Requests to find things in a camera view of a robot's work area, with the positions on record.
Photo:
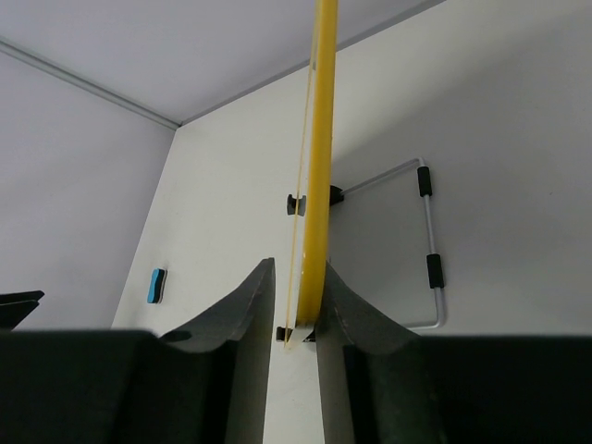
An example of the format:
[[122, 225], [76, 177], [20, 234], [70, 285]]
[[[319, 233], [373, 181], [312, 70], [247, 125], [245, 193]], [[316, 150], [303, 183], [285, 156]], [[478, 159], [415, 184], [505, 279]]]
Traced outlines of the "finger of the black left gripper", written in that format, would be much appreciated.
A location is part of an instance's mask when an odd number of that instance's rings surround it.
[[41, 290], [6, 293], [0, 295], [0, 328], [10, 331], [22, 322], [44, 296]]

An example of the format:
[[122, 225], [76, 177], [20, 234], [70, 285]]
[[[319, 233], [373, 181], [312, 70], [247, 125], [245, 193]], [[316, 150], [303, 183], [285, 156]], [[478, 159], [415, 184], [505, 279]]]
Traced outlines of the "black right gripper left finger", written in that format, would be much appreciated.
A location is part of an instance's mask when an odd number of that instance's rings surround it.
[[5, 443], [259, 443], [275, 262], [163, 336], [140, 330], [1, 337]]

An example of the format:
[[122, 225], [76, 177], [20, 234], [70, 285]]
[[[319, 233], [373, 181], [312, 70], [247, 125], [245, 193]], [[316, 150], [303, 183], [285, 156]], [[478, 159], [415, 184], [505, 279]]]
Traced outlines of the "blue whiteboard eraser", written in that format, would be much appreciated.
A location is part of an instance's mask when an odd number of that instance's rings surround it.
[[147, 294], [147, 302], [149, 304], [158, 304], [162, 301], [166, 279], [166, 269], [156, 268], [153, 270]]

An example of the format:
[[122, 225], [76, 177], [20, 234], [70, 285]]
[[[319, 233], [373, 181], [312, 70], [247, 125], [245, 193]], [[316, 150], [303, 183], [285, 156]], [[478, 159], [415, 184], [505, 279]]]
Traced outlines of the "yellow framed whiteboard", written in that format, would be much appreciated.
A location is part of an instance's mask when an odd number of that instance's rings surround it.
[[339, 3], [315, 3], [294, 206], [283, 344], [305, 342], [320, 313], [326, 273]]

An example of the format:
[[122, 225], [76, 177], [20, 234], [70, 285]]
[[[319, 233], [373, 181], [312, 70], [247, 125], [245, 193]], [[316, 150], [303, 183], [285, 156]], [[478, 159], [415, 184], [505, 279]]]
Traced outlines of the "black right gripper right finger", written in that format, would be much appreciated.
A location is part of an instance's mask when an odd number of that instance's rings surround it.
[[315, 328], [328, 443], [587, 443], [588, 336], [422, 336], [326, 271]]

